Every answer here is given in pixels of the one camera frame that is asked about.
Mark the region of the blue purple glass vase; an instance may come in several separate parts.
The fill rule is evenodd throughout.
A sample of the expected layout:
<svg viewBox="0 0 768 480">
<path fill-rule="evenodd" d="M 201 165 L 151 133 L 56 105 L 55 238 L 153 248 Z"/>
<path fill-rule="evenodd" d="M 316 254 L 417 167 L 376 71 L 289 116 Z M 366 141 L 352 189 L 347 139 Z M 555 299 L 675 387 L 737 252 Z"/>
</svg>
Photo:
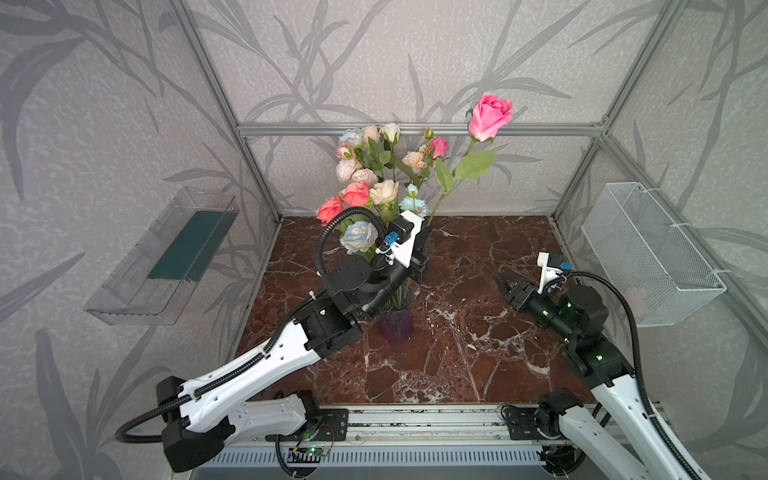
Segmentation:
<svg viewBox="0 0 768 480">
<path fill-rule="evenodd" d="M 389 344 L 400 345 L 411 338 L 415 329 L 411 312 L 413 299 L 413 288 L 406 283 L 398 288 L 381 310 L 378 330 Z"/>
</svg>

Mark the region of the light blue peony spray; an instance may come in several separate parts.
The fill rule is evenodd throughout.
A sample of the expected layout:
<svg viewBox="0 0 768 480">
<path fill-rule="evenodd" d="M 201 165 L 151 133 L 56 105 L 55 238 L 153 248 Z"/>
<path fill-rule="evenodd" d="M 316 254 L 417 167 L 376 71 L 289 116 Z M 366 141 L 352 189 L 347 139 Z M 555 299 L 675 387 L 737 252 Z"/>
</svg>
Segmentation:
<svg viewBox="0 0 768 480">
<path fill-rule="evenodd" d="M 428 204 L 425 200 L 418 197 L 419 189 L 413 183 L 407 185 L 406 194 L 399 202 L 401 212 L 411 212 L 421 219 L 425 219 L 429 214 Z"/>
</svg>

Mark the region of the coral pink rose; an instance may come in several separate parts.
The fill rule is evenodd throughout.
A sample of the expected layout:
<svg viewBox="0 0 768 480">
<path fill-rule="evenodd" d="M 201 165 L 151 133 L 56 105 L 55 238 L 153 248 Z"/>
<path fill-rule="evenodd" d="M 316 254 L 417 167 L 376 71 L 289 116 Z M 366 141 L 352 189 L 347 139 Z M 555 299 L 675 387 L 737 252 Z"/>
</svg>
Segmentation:
<svg viewBox="0 0 768 480">
<path fill-rule="evenodd" d="M 319 207 L 316 212 L 316 218 L 323 226 L 326 226 L 344 209 L 343 199 L 339 196 L 333 196 Z"/>
<path fill-rule="evenodd" d="M 350 207 L 364 207 L 370 200 L 370 186 L 365 182 L 352 183 L 344 189 L 341 198 Z"/>
</svg>

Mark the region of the magenta pink rose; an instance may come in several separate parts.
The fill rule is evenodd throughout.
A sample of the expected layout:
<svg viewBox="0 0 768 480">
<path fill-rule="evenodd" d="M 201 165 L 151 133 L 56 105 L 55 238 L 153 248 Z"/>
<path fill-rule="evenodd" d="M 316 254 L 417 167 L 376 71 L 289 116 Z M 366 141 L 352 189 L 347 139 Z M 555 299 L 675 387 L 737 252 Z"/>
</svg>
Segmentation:
<svg viewBox="0 0 768 480">
<path fill-rule="evenodd" d="M 432 139 L 428 149 L 430 155 L 433 158 L 444 157 L 449 150 L 450 150 L 450 147 L 448 145 L 448 141 L 440 137 L 436 137 Z"/>
</svg>

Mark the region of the cream peach rose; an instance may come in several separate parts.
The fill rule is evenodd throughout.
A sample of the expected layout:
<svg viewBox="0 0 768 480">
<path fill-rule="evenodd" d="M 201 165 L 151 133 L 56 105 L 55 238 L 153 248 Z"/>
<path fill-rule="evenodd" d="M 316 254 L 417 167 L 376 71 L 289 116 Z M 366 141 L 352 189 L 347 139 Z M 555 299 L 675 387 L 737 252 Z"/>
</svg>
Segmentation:
<svg viewBox="0 0 768 480">
<path fill-rule="evenodd" d="M 367 125 L 362 128 L 362 142 L 369 146 L 371 142 L 378 144 L 381 140 L 380 128 L 376 125 Z"/>
</svg>

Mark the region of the pale pink peony spray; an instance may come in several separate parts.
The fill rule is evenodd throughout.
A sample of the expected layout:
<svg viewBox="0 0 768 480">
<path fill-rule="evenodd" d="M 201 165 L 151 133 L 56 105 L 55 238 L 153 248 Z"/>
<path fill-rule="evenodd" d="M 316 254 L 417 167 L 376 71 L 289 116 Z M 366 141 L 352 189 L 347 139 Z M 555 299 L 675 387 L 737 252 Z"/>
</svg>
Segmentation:
<svg viewBox="0 0 768 480">
<path fill-rule="evenodd" d="M 370 169 L 353 159 L 340 160 L 335 170 L 339 182 L 344 184 L 364 183 L 373 186 L 379 182 L 378 176 Z"/>
</svg>

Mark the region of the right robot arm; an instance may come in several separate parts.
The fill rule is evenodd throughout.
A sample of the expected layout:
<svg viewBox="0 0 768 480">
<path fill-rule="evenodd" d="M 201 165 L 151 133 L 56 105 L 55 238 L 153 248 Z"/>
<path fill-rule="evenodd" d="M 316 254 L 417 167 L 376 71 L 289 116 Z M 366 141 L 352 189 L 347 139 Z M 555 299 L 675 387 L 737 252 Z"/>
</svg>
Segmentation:
<svg viewBox="0 0 768 480">
<path fill-rule="evenodd" d="M 496 276 L 505 302 L 531 316 L 563 344 L 567 365 L 605 411 L 597 417 L 567 389 L 542 397 L 530 421 L 541 436 L 562 442 L 541 453 L 545 470 L 555 478 L 566 478 L 589 459 L 609 479 L 707 478 L 648 396 L 637 325 L 628 301 L 604 278 L 592 273 L 584 276 L 618 298 L 629 322 L 630 357 L 603 334 L 609 309 L 592 286 L 576 284 L 554 301 L 549 291 L 563 285 L 565 275 L 542 287 L 504 272 Z"/>
</svg>

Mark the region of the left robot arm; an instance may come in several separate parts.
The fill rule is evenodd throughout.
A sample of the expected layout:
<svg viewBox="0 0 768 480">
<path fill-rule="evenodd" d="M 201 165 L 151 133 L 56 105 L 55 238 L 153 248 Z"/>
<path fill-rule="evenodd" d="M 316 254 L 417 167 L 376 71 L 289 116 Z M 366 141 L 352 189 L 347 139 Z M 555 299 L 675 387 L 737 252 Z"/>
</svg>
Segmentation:
<svg viewBox="0 0 768 480">
<path fill-rule="evenodd" d="M 374 257 L 352 254 L 332 269 L 323 251 L 344 220 L 362 215 L 374 229 Z M 124 444 L 159 443 L 175 473 L 193 470 L 224 448 L 255 436 L 289 436 L 319 423 L 322 412 L 309 392 L 282 399 L 253 396 L 287 375 L 313 365 L 356 341 L 361 318 L 371 319 L 409 279 L 420 281 L 429 235 L 421 216 L 404 211 L 388 224 L 365 207 L 350 207 L 330 220 L 314 251 L 322 289 L 280 321 L 262 344 L 197 378 L 170 376 L 156 387 L 157 407 L 120 426 Z"/>
</svg>

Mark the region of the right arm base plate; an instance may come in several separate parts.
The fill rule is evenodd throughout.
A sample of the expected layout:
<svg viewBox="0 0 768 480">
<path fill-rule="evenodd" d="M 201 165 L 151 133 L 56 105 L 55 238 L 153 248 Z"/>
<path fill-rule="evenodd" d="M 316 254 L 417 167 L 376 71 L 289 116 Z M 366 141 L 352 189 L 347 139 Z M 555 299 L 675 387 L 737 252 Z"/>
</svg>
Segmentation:
<svg viewBox="0 0 768 480">
<path fill-rule="evenodd" d="M 535 414 L 537 407 L 521 407 L 511 404 L 503 405 L 500 409 L 500 415 L 506 425 L 511 440 L 541 440 L 540 434 L 535 423 Z"/>
</svg>

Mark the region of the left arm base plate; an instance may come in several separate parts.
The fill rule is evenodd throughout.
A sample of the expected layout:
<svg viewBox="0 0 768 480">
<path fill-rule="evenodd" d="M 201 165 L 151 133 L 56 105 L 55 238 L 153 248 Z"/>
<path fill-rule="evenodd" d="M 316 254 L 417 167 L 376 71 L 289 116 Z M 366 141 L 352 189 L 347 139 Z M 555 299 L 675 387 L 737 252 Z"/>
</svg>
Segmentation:
<svg viewBox="0 0 768 480">
<path fill-rule="evenodd" d="M 324 408 L 310 414 L 299 438 L 303 441 L 343 441 L 347 437 L 350 411 Z"/>
</svg>

